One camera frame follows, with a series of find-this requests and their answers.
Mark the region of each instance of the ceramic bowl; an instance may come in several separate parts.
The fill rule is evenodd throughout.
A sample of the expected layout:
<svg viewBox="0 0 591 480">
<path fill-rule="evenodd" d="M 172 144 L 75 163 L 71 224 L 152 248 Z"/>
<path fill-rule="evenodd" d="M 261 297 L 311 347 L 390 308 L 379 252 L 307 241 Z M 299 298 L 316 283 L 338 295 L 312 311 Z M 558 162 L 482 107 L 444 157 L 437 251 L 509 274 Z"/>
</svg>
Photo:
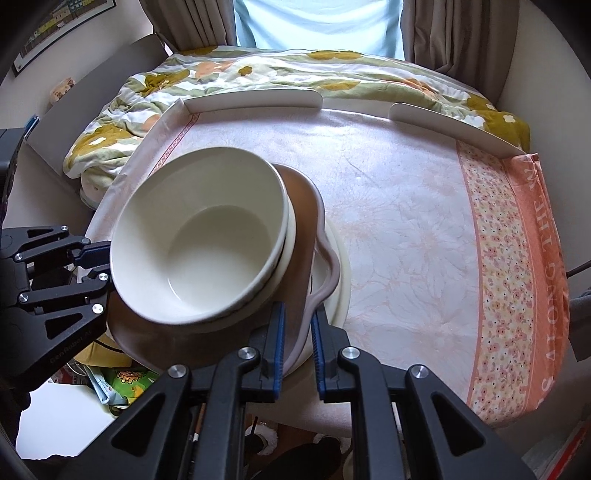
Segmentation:
<svg viewBox="0 0 591 480">
<path fill-rule="evenodd" d="M 176 158 L 131 195 L 111 242 L 121 299 L 155 323 L 187 325 L 228 315 L 271 277 L 289 218 L 284 183 L 238 148 Z"/>
<path fill-rule="evenodd" d="M 284 180 L 293 204 L 296 233 L 288 265 L 283 265 L 282 256 L 277 266 L 277 270 L 282 271 L 277 277 L 280 282 L 276 284 L 269 280 L 261 290 L 263 293 L 272 283 L 272 296 L 269 298 L 265 295 L 265 301 L 261 304 L 258 300 L 255 303 L 253 299 L 236 312 L 248 312 L 249 316 L 232 325 L 225 325 L 225 319 L 221 318 L 207 323 L 170 326 L 139 317 L 113 292 L 108 306 L 109 331 L 131 358 L 157 372 L 179 363 L 190 368 L 215 364 L 228 352 L 247 345 L 252 330 L 269 322 L 273 301 L 285 303 L 285 357 L 293 357 L 293 365 L 300 355 L 307 357 L 310 354 L 304 349 L 311 315 L 319 303 L 330 297 L 339 283 L 337 246 L 330 243 L 324 231 L 324 205 L 315 185 L 293 168 L 280 165 L 275 167 Z M 288 234 L 284 250 L 290 244 L 289 238 Z M 313 264 L 320 262 L 321 257 L 324 259 L 322 263 L 314 267 Z M 310 291 L 312 270 L 319 273 L 314 289 Z M 212 329 L 205 332 L 204 327 Z M 284 372 L 290 370 L 290 366 L 286 365 Z"/>
<path fill-rule="evenodd" d="M 263 288 L 260 289 L 256 295 L 254 295 L 254 297 L 240 309 L 235 310 L 226 316 L 214 318 L 208 322 L 192 323 L 191 325 L 187 326 L 186 331 L 190 331 L 191 333 L 209 333 L 227 328 L 255 313 L 273 296 L 281 284 L 281 280 L 283 279 L 285 271 L 290 264 L 291 256 L 296 245 L 296 213 L 291 201 L 289 200 L 289 197 L 287 201 L 290 208 L 290 216 L 287 223 L 285 242 L 283 244 L 283 250 L 281 251 L 281 256 L 277 262 L 277 266 L 275 267 L 275 270 L 271 274 L 271 277 L 267 283 L 265 283 Z"/>
</svg>

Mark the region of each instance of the white bowl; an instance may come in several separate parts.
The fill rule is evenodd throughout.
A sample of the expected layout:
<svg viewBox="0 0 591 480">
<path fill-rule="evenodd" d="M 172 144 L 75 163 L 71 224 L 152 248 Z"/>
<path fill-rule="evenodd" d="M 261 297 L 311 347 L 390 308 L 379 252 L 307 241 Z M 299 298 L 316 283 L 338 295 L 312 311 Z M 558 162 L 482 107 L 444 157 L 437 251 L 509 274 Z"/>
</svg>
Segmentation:
<svg viewBox="0 0 591 480">
<path fill-rule="evenodd" d="M 152 322 L 227 315 L 270 278 L 288 217 L 287 192 L 270 163 L 238 148 L 188 153 L 127 201 L 111 241 L 113 282 Z"/>
<path fill-rule="evenodd" d="M 290 202 L 289 197 L 287 197 L 287 203 L 290 209 L 290 215 L 289 220 L 287 222 L 285 242 L 283 244 L 283 250 L 281 251 L 281 255 L 279 257 L 279 261 L 277 262 L 277 266 L 275 267 L 275 270 L 273 270 L 273 273 L 269 277 L 269 280 L 267 280 L 263 287 L 247 303 L 240 307 L 240 309 L 234 310 L 226 316 L 212 319 L 211 322 L 204 321 L 192 323 L 191 326 L 188 327 L 191 333 L 216 332 L 218 330 L 222 330 L 224 328 L 232 326 L 235 323 L 238 323 L 241 320 L 244 320 L 245 318 L 255 313 L 275 293 L 277 287 L 279 287 L 279 285 L 281 284 L 281 280 L 285 275 L 287 267 L 290 264 L 291 255 L 296 245 L 296 213 L 294 212 L 294 208 Z"/>
</svg>

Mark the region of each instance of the light blue curtain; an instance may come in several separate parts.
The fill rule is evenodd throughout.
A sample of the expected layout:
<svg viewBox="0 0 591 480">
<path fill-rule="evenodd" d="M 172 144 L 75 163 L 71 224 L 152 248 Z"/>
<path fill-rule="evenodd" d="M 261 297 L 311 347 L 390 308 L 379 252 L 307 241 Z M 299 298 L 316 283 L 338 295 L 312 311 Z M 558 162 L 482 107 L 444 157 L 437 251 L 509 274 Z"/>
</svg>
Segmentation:
<svg viewBox="0 0 591 480">
<path fill-rule="evenodd" d="M 238 45 L 404 59 L 402 0 L 234 0 Z"/>
</svg>

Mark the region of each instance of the bowl rim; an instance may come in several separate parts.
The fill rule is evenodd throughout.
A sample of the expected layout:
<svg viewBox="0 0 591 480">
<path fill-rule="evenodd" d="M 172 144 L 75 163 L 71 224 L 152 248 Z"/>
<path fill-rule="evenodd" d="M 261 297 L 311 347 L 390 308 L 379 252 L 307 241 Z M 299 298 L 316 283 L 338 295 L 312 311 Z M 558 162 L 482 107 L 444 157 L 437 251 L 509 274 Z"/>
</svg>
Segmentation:
<svg viewBox="0 0 591 480">
<path fill-rule="evenodd" d="M 247 301 L 237 310 L 233 310 L 224 316 L 217 317 L 211 320 L 208 319 L 202 322 L 196 322 L 186 325 L 186 327 L 191 328 L 191 333 L 212 333 L 217 332 L 218 330 L 223 330 L 224 328 L 231 327 L 232 325 L 248 318 L 250 315 L 253 315 L 257 310 L 264 306 L 265 303 L 273 297 L 276 290 L 281 285 L 281 282 L 283 281 L 283 276 L 285 276 L 285 272 L 287 271 L 287 268 L 290 266 L 291 263 L 291 257 L 293 255 L 294 248 L 296 245 L 295 242 L 297 230 L 295 222 L 296 214 L 294 213 L 293 206 L 291 205 L 290 201 L 290 218 L 288 221 L 287 232 L 285 235 L 285 242 L 283 245 L 283 249 L 281 251 L 281 255 L 277 262 L 277 266 L 273 269 L 273 272 L 271 273 L 269 279 L 249 301 Z"/>
<path fill-rule="evenodd" d="M 198 163 L 199 161 L 210 159 L 212 155 L 215 155 L 217 153 L 228 151 L 233 151 L 233 155 L 244 155 L 246 157 L 250 157 L 250 159 L 253 161 L 258 161 L 259 163 L 264 164 L 266 168 L 270 169 L 273 175 L 275 176 L 277 184 L 279 185 L 281 190 L 281 225 L 277 237 L 275 239 L 271 239 L 272 241 L 274 241 L 274 243 L 265 264 L 259 270 L 256 277 L 253 278 L 251 282 L 236 297 L 234 297 L 231 301 L 227 302 L 224 306 L 219 307 L 217 309 L 212 309 L 199 314 L 178 315 L 172 318 L 163 317 L 161 315 L 153 315 L 148 309 L 143 310 L 141 308 L 137 308 L 137 305 L 134 305 L 133 301 L 129 301 L 129 297 L 125 293 L 126 287 L 123 286 L 123 288 L 121 288 L 121 277 L 118 277 L 119 269 L 116 266 L 117 262 L 113 261 L 113 256 L 117 256 L 118 254 L 118 246 L 120 244 L 124 244 L 124 239 L 119 239 L 119 236 L 121 235 L 119 225 L 121 223 L 121 220 L 125 219 L 126 213 L 129 212 L 129 205 L 131 205 L 134 199 L 137 200 L 140 192 L 143 192 L 147 189 L 150 189 L 158 185 L 160 182 L 162 182 L 169 175 L 172 175 L 174 172 L 179 171 L 192 163 Z M 215 318 L 226 316 L 227 314 L 236 310 L 236 308 L 238 308 L 241 303 L 243 303 L 249 296 L 251 296 L 254 291 L 260 290 L 260 287 L 264 286 L 264 284 L 266 283 L 269 274 L 272 274 L 272 271 L 283 249 L 285 236 L 287 234 L 288 220 L 289 205 L 287 202 L 287 190 L 285 188 L 283 179 L 279 175 L 277 169 L 271 164 L 271 162 L 265 160 L 264 158 L 260 157 L 259 155 L 251 151 L 236 147 L 208 147 L 187 152 L 175 158 L 174 160 L 169 161 L 168 163 L 164 164 L 161 168 L 153 172 L 147 179 L 145 179 L 139 185 L 139 187 L 129 196 L 129 198 L 125 202 L 125 205 L 121 210 L 121 214 L 117 218 L 115 227 L 113 229 L 113 235 L 111 237 L 111 251 L 109 253 L 109 264 L 111 266 L 111 276 L 113 279 L 113 283 L 115 284 L 115 288 L 117 289 L 119 296 L 131 310 L 133 310 L 137 315 L 143 317 L 144 319 L 150 320 L 154 323 L 159 323 L 162 325 L 187 325 L 191 323 L 209 322 Z"/>
</svg>

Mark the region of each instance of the wall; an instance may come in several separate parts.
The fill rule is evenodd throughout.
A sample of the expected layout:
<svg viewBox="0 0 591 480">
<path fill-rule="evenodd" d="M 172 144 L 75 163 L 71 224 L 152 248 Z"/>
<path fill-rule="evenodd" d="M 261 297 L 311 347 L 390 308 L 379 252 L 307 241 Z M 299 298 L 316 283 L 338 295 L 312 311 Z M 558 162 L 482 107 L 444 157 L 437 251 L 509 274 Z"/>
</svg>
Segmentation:
<svg viewBox="0 0 591 480">
<path fill-rule="evenodd" d="M 49 91 L 64 78 L 80 80 L 121 46 L 152 33 L 138 0 L 116 3 L 67 33 L 17 77 L 8 74 L 0 85 L 0 128 L 22 127 L 31 115 L 41 116 Z M 32 149 L 21 150 L 4 227 L 66 223 L 83 233 L 91 214 Z"/>
<path fill-rule="evenodd" d="M 515 53 L 498 107 L 531 127 L 540 153 L 567 269 L 591 259 L 591 80 L 554 24 L 521 0 Z M 571 295 L 591 285 L 591 271 L 570 281 Z M 591 401 L 591 358 L 568 350 L 556 385 L 540 408 L 498 433 L 520 454 Z"/>
<path fill-rule="evenodd" d="M 591 260 L 591 79 L 554 24 L 521 0 L 515 53 L 501 109 L 531 127 L 567 269 Z M 591 286 L 591 270 L 573 277 L 571 294 Z"/>
</svg>

